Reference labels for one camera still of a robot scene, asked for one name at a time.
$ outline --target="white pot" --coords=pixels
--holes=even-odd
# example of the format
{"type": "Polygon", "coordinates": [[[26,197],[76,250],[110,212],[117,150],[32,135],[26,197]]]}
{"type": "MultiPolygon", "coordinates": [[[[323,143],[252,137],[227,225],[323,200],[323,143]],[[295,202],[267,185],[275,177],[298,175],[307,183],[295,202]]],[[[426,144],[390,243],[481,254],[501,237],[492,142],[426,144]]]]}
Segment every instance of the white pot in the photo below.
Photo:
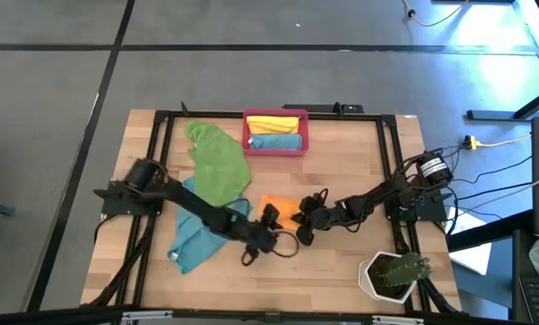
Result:
{"type": "Polygon", "coordinates": [[[414,290],[414,287],[417,281],[410,284],[410,287],[407,288],[407,291],[405,292],[402,299],[399,299],[399,300],[377,294],[376,289],[374,288],[374,285],[371,283],[371,280],[369,279],[369,274],[367,273],[367,270],[369,269],[369,266],[371,266],[372,262],[375,261],[376,258],[380,255],[390,255],[390,256],[400,257],[400,255],[394,254],[394,253],[377,252],[374,258],[372,258],[371,260],[361,262],[359,264],[359,275],[358,275],[359,287],[377,301],[381,300],[381,301],[386,301],[386,302],[404,303],[407,297],[409,297],[412,291],[414,290]]]}

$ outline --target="potted plant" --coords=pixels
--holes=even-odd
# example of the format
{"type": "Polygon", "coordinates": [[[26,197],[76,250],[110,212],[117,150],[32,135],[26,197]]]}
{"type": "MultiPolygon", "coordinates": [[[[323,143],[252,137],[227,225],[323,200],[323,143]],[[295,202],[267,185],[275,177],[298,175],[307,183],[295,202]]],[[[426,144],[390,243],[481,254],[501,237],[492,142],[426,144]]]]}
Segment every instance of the potted plant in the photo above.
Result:
{"type": "Polygon", "coordinates": [[[404,303],[417,280],[432,272],[429,261],[416,253],[377,252],[371,261],[359,265],[359,287],[375,300],[404,303]]]}

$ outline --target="cactus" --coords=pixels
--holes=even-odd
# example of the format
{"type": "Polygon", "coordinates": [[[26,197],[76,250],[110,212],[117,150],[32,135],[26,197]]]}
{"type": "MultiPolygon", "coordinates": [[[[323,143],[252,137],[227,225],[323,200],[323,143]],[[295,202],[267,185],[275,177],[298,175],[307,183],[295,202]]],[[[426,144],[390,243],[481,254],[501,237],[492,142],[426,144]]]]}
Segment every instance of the cactus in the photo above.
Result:
{"type": "Polygon", "coordinates": [[[386,272],[379,276],[383,279],[384,286],[409,285],[430,275],[432,269],[428,265],[429,261],[427,257],[407,253],[387,262],[386,272]]]}

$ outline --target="yellow cloth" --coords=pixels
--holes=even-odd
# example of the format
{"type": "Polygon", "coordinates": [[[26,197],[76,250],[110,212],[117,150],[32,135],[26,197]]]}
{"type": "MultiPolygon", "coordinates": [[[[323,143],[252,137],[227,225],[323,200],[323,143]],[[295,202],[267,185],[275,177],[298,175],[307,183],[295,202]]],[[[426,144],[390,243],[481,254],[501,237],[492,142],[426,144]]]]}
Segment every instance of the yellow cloth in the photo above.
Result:
{"type": "Polygon", "coordinates": [[[261,203],[259,204],[259,218],[263,216],[263,210],[265,205],[271,203],[279,211],[279,217],[277,218],[277,223],[280,224],[283,229],[286,230],[297,230],[299,224],[293,220],[291,217],[295,213],[299,213],[299,205],[301,200],[291,200],[278,195],[268,195],[264,194],[261,196],[261,203]]]}
{"type": "Polygon", "coordinates": [[[295,135],[299,132],[299,117],[248,116],[251,135],[295,135]]]}

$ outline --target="orange cloth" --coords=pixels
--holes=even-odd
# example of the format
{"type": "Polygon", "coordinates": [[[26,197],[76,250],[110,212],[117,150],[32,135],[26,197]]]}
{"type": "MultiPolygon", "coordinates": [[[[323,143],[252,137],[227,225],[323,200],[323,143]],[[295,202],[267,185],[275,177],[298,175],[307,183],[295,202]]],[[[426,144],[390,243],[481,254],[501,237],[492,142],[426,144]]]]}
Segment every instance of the orange cloth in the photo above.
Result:
{"type": "Polygon", "coordinates": [[[263,216],[263,210],[268,203],[271,203],[279,211],[279,217],[277,223],[280,224],[285,230],[297,230],[299,224],[291,220],[292,215],[299,213],[299,204],[301,200],[291,200],[278,195],[264,194],[261,196],[261,202],[259,203],[259,218],[263,216]]]}

